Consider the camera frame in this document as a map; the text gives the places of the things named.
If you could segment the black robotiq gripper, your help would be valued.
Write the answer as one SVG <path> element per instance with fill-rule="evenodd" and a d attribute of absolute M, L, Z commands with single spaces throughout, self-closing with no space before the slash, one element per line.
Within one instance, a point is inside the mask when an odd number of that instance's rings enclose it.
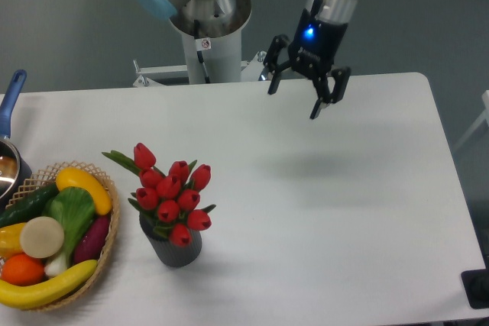
<path fill-rule="evenodd" d="M 351 68 L 331 68 L 347 28 L 348 24 L 320 21 L 303 9 L 292 42 L 287 35 L 279 34 L 274 36 L 268 48 L 263 62 L 266 76 L 272 75 L 267 94 L 277 92 L 282 72 L 291 66 L 294 72 L 313 81 L 317 99 L 309 116 L 311 120 L 318 118 L 324 108 L 340 102 L 351 76 Z M 279 63 L 280 53 L 286 48 L 289 59 Z"/>

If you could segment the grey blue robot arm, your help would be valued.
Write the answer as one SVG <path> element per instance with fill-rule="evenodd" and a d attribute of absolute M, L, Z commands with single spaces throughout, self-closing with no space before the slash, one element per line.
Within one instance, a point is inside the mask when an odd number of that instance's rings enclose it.
<path fill-rule="evenodd" d="M 180 33 L 189 82 L 238 82 L 241 32 L 251 17 L 251 0 L 136 0 L 153 17 L 169 21 Z M 311 118 L 342 100 L 351 70 L 335 55 L 358 0 L 306 0 L 295 34 L 273 38 L 260 78 L 274 94 L 285 71 L 313 83 L 317 99 Z"/>

